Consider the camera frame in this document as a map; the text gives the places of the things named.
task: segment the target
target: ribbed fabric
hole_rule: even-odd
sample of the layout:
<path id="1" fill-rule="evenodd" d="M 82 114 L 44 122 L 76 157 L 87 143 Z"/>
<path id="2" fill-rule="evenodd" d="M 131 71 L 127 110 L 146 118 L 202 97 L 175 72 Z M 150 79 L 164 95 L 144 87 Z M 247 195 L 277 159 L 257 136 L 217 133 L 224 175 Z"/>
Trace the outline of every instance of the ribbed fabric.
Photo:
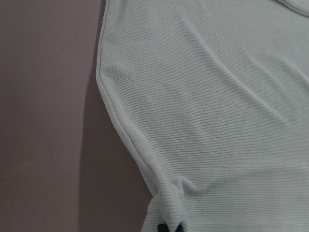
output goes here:
<path id="1" fill-rule="evenodd" d="M 107 0 L 96 77 L 142 232 L 309 232 L 306 2 Z"/>

